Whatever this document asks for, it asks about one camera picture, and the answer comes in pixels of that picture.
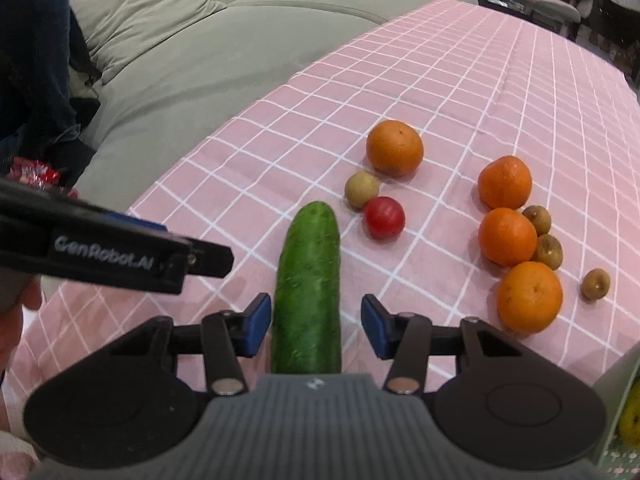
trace cucumber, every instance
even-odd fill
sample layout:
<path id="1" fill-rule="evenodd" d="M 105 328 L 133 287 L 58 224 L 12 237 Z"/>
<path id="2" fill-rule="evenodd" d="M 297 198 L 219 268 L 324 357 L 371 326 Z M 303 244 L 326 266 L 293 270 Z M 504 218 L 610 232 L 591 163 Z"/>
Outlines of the cucumber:
<path id="1" fill-rule="evenodd" d="M 341 370 L 340 231 L 331 207 L 311 202 L 291 222 L 280 255 L 271 372 Z"/>

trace white logo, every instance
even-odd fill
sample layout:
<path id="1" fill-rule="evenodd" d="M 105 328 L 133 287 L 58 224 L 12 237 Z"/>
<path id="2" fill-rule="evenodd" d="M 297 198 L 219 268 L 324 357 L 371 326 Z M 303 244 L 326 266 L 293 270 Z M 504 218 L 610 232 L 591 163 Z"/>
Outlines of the white logo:
<path id="1" fill-rule="evenodd" d="M 134 253 L 120 253 L 116 249 L 103 249 L 100 244 L 81 244 L 69 242 L 66 236 L 59 236 L 53 244 L 56 252 L 67 253 L 71 256 L 91 258 L 100 262 L 108 262 L 123 267 L 151 270 L 154 259 L 151 256 L 142 256 L 140 259 Z"/>
<path id="2" fill-rule="evenodd" d="M 322 379 L 311 379 L 308 383 L 305 383 L 306 387 L 310 390 L 319 390 L 324 386 L 324 381 Z"/>

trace jeans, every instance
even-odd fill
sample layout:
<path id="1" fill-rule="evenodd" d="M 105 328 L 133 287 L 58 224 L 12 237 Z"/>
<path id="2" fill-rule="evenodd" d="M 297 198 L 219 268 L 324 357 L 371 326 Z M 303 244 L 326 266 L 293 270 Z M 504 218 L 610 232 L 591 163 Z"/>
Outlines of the jeans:
<path id="1" fill-rule="evenodd" d="M 79 135 L 69 104 L 68 0 L 0 0 L 0 173 Z"/>

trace silver bolt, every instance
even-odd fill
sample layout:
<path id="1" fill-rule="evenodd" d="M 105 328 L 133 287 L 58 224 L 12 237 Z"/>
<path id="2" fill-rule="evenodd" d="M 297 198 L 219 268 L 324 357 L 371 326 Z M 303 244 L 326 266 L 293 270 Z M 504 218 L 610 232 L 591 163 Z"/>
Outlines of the silver bolt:
<path id="1" fill-rule="evenodd" d="M 244 384 L 238 381 L 238 379 L 227 377 L 213 381 L 211 389 L 220 396 L 233 396 L 244 389 Z"/>
<path id="2" fill-rule="evenodd" d="M 396 377 L 391 379 L 386 387 L 398 395 L 411 395 L 420 388 L 420 383 L 410 377 Z"/>

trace tomato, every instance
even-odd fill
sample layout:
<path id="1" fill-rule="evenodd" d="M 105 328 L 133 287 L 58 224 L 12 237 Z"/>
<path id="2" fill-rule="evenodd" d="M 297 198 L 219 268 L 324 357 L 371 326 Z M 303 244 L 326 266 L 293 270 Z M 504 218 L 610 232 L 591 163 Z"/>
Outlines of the tomato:
<path id="1" fill-rule="evenodd" d="M 371 237 L 377 240 L 398 236 L 405 222 L 402 206 L 388 196 L 372 198 L 364 208 L 364 223 Z"/>

